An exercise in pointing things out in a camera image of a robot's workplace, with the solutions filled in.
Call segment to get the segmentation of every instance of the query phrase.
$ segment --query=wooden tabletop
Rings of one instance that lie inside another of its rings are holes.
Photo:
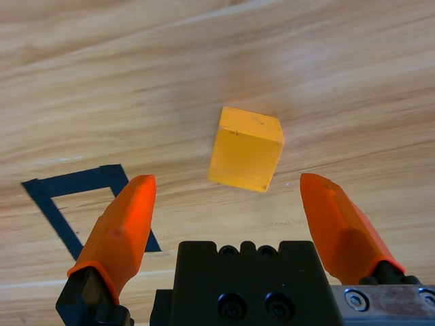
[[[223,106],[280,119],[267,193],[207,180]],[[2,325],[61,325],[74,264],[21,183],[108,164],[157,178],[162,251],[120,298],[142,325],[179,242],[311,239],[303,172],[341,185],[408,273],[435,283],[431,0],[3,0],[0,137]],[[53,201],[84,243],[113,197]]]

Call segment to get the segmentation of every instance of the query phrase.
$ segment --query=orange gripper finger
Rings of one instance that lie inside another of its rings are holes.
[[[122,288],[139,271],[155,199],[154,175],[131,180],[98,218],[68,277],[82,268],[96,268],[119,304]]]
[[[383,260],[405,273],[367,216],[339,185],[319,175],[304,173],[300,177],[300,193],[324,267],[342,284],[358,284]]]

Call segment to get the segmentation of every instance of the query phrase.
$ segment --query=black tape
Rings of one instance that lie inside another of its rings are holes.
[[[117,196],[127,183],[128,178],[124,169],[121,164],[116,164],[42,180],[34,179],[23,182],[22,186],[46,216],[74,260],[77,260],[82,252],[83,245],[56,207],[52,198],[106,187],[110,187],[114,196]],[[151,230],[145,252],[157,251],[162,250]]]

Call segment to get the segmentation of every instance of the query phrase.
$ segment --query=wooden table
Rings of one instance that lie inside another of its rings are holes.
[[[430,0],[0,2],[0,323],[61,325],[74,264],[21,183],[121,164],[155,174],[153,231],[121,303],[147,325],[177,245],[310,239],[302,172],[340,184],[395,257],[435,283]],[[265,194],[213,184],[224,105],[281,120]],[[108,188],[55,204],[84,243]]]

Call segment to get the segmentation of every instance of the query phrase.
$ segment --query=yellow wooden block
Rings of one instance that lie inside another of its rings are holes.
[[[209,180],[265,192],[284,144],[279,120],[224,107],[219,122]]]

